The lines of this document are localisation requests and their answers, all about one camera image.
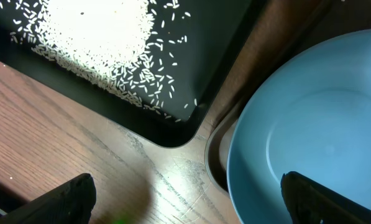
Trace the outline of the white rice pile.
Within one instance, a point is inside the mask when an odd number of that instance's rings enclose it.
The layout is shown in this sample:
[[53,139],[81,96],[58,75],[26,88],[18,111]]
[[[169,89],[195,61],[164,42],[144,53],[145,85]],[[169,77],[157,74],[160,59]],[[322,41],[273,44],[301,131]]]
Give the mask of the white rice pile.
[[28,75],[81,78],[179,123],[198,102],[180,95],[194,18],[186,1],[0,0],[0,59]]

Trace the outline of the dark blue plate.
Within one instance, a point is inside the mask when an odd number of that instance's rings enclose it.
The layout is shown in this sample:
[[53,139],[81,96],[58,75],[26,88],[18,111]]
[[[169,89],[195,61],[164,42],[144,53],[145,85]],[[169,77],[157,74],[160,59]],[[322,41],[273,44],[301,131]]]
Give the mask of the dark blue plate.
[[290,223],[291,171],[371,210],[371,29],[321,42],[253,94],[234,130],[227,184],[242,223]]

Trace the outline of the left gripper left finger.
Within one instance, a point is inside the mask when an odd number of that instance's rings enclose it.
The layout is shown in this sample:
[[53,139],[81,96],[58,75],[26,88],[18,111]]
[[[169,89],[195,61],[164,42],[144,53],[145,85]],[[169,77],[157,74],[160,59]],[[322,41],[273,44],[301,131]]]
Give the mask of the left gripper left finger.
[[80,174],[29,202],[0,183],[0,223],[88,224],[96,204],[90,174]]

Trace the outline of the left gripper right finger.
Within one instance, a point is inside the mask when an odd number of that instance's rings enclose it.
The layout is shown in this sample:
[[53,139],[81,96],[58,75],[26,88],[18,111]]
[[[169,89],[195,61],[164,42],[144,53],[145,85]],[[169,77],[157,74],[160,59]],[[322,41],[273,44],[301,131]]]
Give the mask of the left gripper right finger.
[[294,224],[371,223],[371,210],[300,173],[284,174],[280,186]]

